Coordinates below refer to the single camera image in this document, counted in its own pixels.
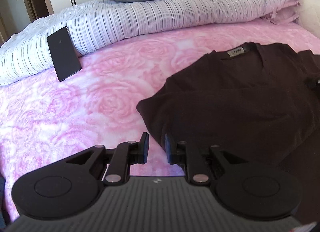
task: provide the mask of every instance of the striped comforter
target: striped comforter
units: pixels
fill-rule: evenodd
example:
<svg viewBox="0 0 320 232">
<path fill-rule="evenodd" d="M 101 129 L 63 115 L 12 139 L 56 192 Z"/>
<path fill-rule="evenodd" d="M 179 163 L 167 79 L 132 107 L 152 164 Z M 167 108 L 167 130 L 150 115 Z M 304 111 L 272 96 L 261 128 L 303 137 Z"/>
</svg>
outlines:
<svg viewBox="0 0 320 232">
<path fill-rule="evenodd" d="M 67 26 L 80 55 L 137 35 L 209 23 L 247 22 L 296 5 L 298 0 L 95 0 L 31 23 L 0 48 L 0 86 L 53 66 L 47 36 Z"/>
</svg>

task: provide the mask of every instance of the brown garment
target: brown garment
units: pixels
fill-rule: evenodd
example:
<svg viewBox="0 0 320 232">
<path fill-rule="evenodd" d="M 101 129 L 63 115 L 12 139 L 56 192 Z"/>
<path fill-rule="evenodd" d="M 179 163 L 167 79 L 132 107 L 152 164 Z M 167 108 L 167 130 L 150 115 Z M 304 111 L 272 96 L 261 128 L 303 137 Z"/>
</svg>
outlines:
<svg viewBox="0 0 320 232">
<path fill-rule="evenodd" d="M 289 155 L 320 124 L 319 99 L 304 84 L 320 77 L 320 55 L 296 53 L 280 43 L 240 47 L 230 53 L 238 54 L 234 57 L 205 54 L 169 77 L 137 110 L 163 149 L 164 135 L 170 132 L 176 141 L 203 150 L 219 144 L 247 160 L 272 165 L 283 161 L 284 169 L 292 168 Z"/>
</svg>

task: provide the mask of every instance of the pink floral bed sheet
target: pink floral bed sheet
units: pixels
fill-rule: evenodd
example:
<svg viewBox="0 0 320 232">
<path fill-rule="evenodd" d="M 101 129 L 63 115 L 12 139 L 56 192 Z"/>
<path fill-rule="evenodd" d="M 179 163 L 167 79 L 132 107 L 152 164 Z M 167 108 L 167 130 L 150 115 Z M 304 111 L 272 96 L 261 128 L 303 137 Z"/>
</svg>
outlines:
<svg viewBox="0 0 320 232">
<path fill-rule="evenodd" d="M 0 88 L 0 171 L 12 220 L 11 199 L 23 174 L 95 144 L 114 148 L 138 140 L 145 124 L 136 104 L 158 91 L 175 72 L 212 50 L 225 51 L 244 42 L 282 42 L 294 50 L 320 54 L 320 40 L 300 26 L 273 25 L 261 19 L 212 24 L 142 35 L 119 41 L 80 59 L 83 69 L 63 82 L 54 68 Z M 182 170 L 167 164 L 151 138 L 148 163 L 134 165 L 132 175 L 174 176 Z"/>
</svg>

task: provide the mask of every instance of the black smartphone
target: black smartphone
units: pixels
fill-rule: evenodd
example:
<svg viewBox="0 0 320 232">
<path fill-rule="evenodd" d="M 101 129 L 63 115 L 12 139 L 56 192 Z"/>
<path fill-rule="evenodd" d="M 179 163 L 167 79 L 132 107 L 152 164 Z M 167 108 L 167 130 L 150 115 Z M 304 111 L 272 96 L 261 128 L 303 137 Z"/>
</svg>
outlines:
<svg viewBox="0 0 320 232">
<path fill-rule="evenodd" d="M 49 35 L 47 42 L 59 81 L 65 80 L 82 69 L 68 27 L 65 26 Z"/>
</svg>

